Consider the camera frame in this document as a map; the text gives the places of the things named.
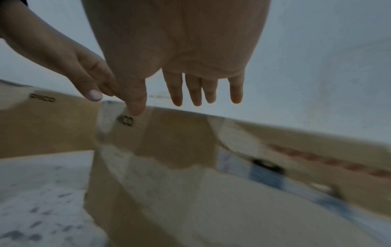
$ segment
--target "brown cardboard box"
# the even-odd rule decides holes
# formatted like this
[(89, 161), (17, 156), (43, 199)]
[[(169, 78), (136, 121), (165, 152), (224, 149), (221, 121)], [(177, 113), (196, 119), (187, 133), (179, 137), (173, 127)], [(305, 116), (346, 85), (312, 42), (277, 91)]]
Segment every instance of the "brown cardboard box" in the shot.
[(377, 246), (336, 214), (243, 179), (249, 162), (225, 170), (233, 156), (272, 162), (287, 178), (391, 215), (382, 145), (159, 108), (131, 118), (114, 102), (98, 117), (85, 208), (118, 247)]
[(93, 149), (100, 103), (0, 81), (0, 158)]

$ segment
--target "hand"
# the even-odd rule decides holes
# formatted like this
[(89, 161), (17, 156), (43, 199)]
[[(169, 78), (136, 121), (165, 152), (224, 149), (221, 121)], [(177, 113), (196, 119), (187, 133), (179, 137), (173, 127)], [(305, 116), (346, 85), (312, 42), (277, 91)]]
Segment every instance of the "hand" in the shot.
[(147, 101), (145, 78), (163, 70), (172, 101), (182, 104), (182, 73), (193, 104), (216, 100), (228, 78), (231, 100), (243, 97), (245, 67), (270, 0), (83, 0), (91, 27), (130, 113)]
[(91, 101), (119, 96), (115, 77), (97, 54), (67, 38), (19, 0), (0, 1), (0, 36), (29, 60), (69, 78)]

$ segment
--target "speckled floor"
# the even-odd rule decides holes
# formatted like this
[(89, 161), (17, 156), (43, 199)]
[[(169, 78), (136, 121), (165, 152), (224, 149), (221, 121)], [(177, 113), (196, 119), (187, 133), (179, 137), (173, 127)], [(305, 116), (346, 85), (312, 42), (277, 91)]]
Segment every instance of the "speckled floor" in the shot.
[(0, 160), (0, 247), (107, 247), (83, 209), (93, 152)]

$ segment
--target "human hand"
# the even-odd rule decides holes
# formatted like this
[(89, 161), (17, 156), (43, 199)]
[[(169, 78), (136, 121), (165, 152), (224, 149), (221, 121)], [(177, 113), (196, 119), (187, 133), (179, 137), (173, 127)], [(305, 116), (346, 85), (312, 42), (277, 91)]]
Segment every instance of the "human hand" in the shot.
[(172, 101), (182, 104), (182, 73), (193, 104), (216, 100), (228, 78), (231, 100), (243, 97), (245, 67), (270, 0), (83, 0), (95, 37), (130, 113), (147, 101), (145, 78), (163, 70)]
[(36, 16), (19, 0), (0, 1), (0, 36), (29, 60), (69, 78), (91, 101), (119, 96), (106, 62)]

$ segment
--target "wall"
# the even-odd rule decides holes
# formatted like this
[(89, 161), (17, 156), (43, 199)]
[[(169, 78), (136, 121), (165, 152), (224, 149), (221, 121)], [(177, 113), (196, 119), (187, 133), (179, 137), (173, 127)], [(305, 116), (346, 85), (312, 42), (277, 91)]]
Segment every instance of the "wall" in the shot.
[[(30, 1), (52, 26), (102, 55), (79, 1)], [(391, 143), (391, 2), (273, 0), (247, 67), (244, 100), (221, 80), (217, 102), (183, 110)], [(78, 94), (68, 80), (0, 44), (0, 78)], [(147, 80), (149, 105), (174, 108), (161, 73)]]

